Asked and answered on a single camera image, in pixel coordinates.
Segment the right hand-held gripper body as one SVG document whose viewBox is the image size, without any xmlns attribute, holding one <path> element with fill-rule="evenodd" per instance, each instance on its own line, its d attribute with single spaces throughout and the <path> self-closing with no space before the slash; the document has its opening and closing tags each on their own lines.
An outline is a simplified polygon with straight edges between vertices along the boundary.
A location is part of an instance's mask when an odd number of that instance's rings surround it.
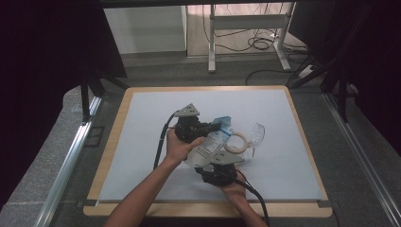
<svg viewBox="0 0 401 227">
<path fill-rule="evenodd" d="M 228 151 L 219 151 L 210 161 L 211 168 L 205 169 L 214 171 L 213 175 L 201 175 L 205 183 L 215 186 L 226 186 L 236 180 L 237 174 L 235 164 L 243 162 L 242 157 L 236 156 Z"/>
</svg>

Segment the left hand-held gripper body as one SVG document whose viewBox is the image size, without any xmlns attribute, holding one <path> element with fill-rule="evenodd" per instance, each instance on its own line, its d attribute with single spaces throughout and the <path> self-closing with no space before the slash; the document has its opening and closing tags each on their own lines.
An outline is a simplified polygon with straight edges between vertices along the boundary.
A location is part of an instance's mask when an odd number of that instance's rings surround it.
<svg viewBox="0 0 401 227">
<path fill-rule="evenodd" d="M 174 113 L 178 118 L 175 126 L 177 137 L 185 143 L 192 143 L 199 137 L 206 137 L 210 133 L 209 123 L 199 121 L 200 112 L 190 103 Z"/>
</svg>

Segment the clear plastic bag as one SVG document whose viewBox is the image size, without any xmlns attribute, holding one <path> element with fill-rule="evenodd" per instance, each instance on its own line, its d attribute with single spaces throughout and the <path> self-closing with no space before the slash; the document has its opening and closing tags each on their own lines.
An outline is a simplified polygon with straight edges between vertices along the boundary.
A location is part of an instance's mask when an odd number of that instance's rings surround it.
<svg viewBox="0 0 401 227">
<path fill-rule="evenodd" d="M 220 129 L 210 132 L 201 145 L 193 148 L 184 161 L 191 167 L 205 167 L 210 164 L 226 165 L 226 152 L 223 147 L 234 133 L 231 117 L 215 118 L 213 124 L 220 124 Z"/>
</svg>

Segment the person's right hand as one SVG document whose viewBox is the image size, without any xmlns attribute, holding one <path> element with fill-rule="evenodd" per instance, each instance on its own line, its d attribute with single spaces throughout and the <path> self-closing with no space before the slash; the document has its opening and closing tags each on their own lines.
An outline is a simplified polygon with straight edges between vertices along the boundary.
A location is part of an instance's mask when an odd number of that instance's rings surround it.
<svg viewBox="0 0 401 227">
<path fill-rule="evenodd" d="M 237 197 L 246 197 L 246 189 L 238 183 L 231 183 L 226 186 L 220 186 L 219 189 L 223 192 L 228 200 Z"/>
</svg>

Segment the person's left hand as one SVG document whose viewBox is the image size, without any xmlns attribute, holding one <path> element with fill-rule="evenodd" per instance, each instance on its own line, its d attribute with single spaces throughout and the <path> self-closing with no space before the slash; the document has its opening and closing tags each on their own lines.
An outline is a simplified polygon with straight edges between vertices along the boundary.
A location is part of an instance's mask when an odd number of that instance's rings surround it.
<svg viewBox="0 0 401 227">
<path fill-rule="evenodd" d="M 185 143 L 177 137 L 174 129 L 167 131 L 166 138 L 166 160 L 175 164 L 180 164 L 184 161 L 190 151 L 201 145 L 205 140 L 204 137 L 199 137 L 191 143 Z"/>
</svg>

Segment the white table mat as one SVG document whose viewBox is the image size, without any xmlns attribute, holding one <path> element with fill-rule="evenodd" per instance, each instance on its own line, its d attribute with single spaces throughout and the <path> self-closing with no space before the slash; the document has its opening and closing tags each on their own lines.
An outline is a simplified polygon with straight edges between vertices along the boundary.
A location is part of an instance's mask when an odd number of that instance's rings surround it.
<svg viewBox="0 0 401 227">
<path fill-rule="evenodd" d="M 314 201 L 323 193 L 309 161 L 285 89 L 249 91 L 135 92 L 102 186 L 101 201 L 121 201 L 153 169 L 160 134 L 168 118 L 192 103 L 200 120 L 230 116 L 235 132 L 249 136 L 256 123 L 265 137 L 238 165 L 265 201 Z"/>
</svg>

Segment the black metal stand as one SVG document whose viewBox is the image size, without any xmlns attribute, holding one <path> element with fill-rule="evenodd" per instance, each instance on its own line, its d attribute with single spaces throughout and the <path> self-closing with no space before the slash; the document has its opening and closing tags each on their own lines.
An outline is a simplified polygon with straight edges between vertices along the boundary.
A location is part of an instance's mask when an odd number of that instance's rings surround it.
<svg viewBox="0 0 401 227">
<path fill-rule="evenodd" d="M 89 103 L 89 91 L 96 97 L 102 97 L 105 94 L 105 88 L 101 83 L 101 79 L 106 79 L 110 83 L 116 85 L 117 87 L 127 90 L 129 85 L 124 83 L 123 81 L 116 79 L 110 75 L 105 73 L 95 71 L 95 72 L 84 72 L 81 77 L 81 106 L 82 106 L 82 121 L 88 122 L 91 114 L 90 114 L 90 103 Z"/>
<path fill-rule="evenodd" d="M 340 118 L 347 123 L 346 116 L 346 99 L 347 99 L 347 76 L 344 72 L 346 55 L 349 52 L 351 45 L 355 42 L 355 38 L 366 21 L 369 13 L 372 11 L 373 3 L 371 0 L 355 0 L 357 6 L 354 9 L 351 21 L 347 22 L 343 29 L 346 31 L 342 44 L 336 50 L 333 58 L 322 67 L 312 71 L 302 79 L 294 82 L 288 81 L 287 87 L 289 89 L 296 89 L 313 80 L 317 76 L 326 74 L 320 89 L 323 93 L 331 93 L 336 85 L 339 85 L 339 92 L 337 94 L 337 112 Z"/>
</svg>

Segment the white panel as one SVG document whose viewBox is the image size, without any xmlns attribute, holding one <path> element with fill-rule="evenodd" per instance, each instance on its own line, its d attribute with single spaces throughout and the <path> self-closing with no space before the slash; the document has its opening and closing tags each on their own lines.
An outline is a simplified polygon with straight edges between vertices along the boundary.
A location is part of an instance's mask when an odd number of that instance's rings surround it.
<svg viewBox="0 0 401 227">
<path fill-rule="evenodd" d="M 104 9 L 120 54 L 186 50 L 186 9 Z"/>
</svg>

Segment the white power strip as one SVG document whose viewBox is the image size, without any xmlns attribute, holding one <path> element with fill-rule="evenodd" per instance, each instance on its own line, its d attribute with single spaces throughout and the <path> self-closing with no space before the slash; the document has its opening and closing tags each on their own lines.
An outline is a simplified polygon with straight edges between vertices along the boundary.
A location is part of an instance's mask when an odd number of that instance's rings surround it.
<svg viewBox="0 0 401 227">
<path fill-rule="evenodd" d="M 303 79 L 304 77 L 308 76 L 310 73 L 312 73 L 315 70 L 315 66 L 312 64 L 309 64 L 304 70 L 302 70 L 298 77 L 300 79 Z"/>
</svg>

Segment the dark curtain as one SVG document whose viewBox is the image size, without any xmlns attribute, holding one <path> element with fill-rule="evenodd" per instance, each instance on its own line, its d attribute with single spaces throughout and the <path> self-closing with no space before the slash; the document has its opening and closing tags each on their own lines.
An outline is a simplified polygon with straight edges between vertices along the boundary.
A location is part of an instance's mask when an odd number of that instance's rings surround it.
<svg viewBox="0 0 401 227">
<path fill-rule="evenodd" d="M 125 77 L 100 0 L 0 0 L 0 209 L 84 76 Z"/>
<path fill-rule="evenodd" d="M 401 155 L 401 0 L 297 0 L 289 33 L 326 74 L 323 92 L 357 88 L 356 104 Z"/>
</svg>

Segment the white metal desk frame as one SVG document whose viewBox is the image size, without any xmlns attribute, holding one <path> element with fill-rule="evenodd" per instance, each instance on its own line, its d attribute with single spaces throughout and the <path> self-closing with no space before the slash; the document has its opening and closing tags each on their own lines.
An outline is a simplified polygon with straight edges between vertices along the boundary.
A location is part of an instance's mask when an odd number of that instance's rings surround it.
<svg viewBox="0 0 401 227">
<path fill-rule="evenodd" d="M 258 28 L 277 28 L 280 30 L 279 39 L 272 45 L 279 61 L 285 71 L 290 71 L 288 60 L 283 52 L 283 44 L 287 35 L 289 22 L 292 16 L 295 3 L 288 5 L 285 14 L 262 14 L 262 15 L 234 15 L 234 16 L 216 16 L 215 6 L 210 6 L 210 38 L 208 52 L 208 72 L 216 72 L 216 51 L 215 37 L 216 30 L 229 29 L 258 29 Z"/>
</svg>

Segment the aluminium floor rail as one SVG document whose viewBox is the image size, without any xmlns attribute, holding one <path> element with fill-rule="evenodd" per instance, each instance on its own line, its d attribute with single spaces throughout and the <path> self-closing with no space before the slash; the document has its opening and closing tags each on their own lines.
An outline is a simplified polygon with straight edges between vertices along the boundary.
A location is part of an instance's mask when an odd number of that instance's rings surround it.
<svg viewBox="0 0 401 227">
<path fill-rule="evenodd" d="M 347 141 L 350 149 L 354 153 L 356 160 L 364 173 L 369 185 L 373 189 L 376 198 L 382 206 L 386 216 L 388 217 L 392 227 L 401 227 L 401 209 L 396 204 L 395 199 L 390 193 L 388 187 L 383 183 L 374 166 L 369 160 L 365 150 L 359 143 L 355 136 L 352 128 L 346 123 L 337 111 L 339 105 L 336 103 L 335 98 L 331 95 L 323 94 L 330 112 L 334 116 L 341 132 L 343 133 L 345 140 Z"/>
<path fill-rule="evenodd" d="M 33 224 L 33 227 L 49 227 L 52 218 L 57 210 L 58 204 L 68 184 L 68 181 L 73 173 L 76 162 L 80 156 L 85 139 L 92 127 L 93 119 L 97 109 L 102 101 L 101 97 L 94 97 L 89 105 L 89 119 L 87 122 L 81 123 L 78 128 L 74 140 L 68 150 L 61 169 L 55 178 L 52 187 L 49 190 L 47 198 L 42 206 L 42 209 Z"/>
</svg>

